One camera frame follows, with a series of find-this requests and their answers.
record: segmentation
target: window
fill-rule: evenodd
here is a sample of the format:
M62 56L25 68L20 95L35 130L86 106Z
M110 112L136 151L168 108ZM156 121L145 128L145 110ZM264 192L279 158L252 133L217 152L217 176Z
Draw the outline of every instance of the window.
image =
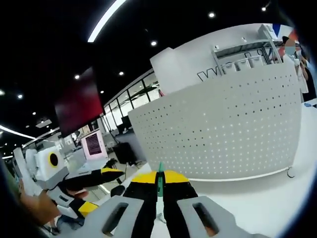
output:
M143 87L142 81L134 84L131 88L129 88L129 94L131 96L131 100L132 100L134 108L138 108L149 102L149 99L146 94L146 90Z
M151 101L159 98L159 82L154 73L151 73L144 79L145 87Z
M106 120L107 120L108 123L109 123L110 129L111 129L111 130L116 130L116 129L117 129L117 126L116 126L115 123L114 123L114 120L113 120L112 113L111 113L111 111L110 111L109 105L107 105L107 106L105 107L105 112L106 112Z
M110 107L112 110L112 114L113 114L115 123L117 125L121 125L122 124L122 120L121 120L122 114L121 114L121 111L120 111L120 108L118 106L118 102L116 99L112 103L110 103Z
M133 109L132 105L131 105L131 102L130 102L130 99L129 99L129 96L128 96L128 92L127 91L123 92L118 97L118 101L119 101L120 108L121 108L123 116L124 117L127 116L128 112Z

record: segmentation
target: face mask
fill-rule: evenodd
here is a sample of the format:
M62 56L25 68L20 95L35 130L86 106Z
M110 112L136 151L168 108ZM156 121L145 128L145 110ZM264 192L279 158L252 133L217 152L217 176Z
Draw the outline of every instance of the face mask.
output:
M296 51L295 46L285 46L285 53L287 55L293 55Z

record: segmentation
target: white partition wall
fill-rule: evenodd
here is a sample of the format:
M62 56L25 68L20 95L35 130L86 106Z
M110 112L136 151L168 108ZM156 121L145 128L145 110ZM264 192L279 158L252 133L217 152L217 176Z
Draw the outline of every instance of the white partition wall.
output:
M194 85L129 112L153 170L196 180L270 175L292 165L301 103L293 66L280 63Z

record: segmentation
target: white table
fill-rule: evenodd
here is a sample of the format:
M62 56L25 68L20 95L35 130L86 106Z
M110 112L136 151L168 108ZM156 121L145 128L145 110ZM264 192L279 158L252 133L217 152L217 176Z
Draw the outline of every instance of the white table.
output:
M317 99L310 101L317 104ZM235 216L236 223L249 233L278 237L307 200L317 169L317 109L302 105L300 141L295 156L294 178L281 172L263 178L230 182L191 181L199 196L207 196ZM150 172L145 164L136 174ZM134 174L123 185L127 187ZM97 204L110 198L107 195ZM152 238L169 238L165 224L155 221Z

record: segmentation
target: glass wall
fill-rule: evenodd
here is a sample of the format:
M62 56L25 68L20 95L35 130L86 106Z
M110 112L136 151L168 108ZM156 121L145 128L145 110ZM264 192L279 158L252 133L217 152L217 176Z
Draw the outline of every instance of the glass wall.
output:
M122 124L122 117L127 116L129 111L158 98L159 82L155 74L150 73L106 105L106 124L111 130L115 130L117 125Z

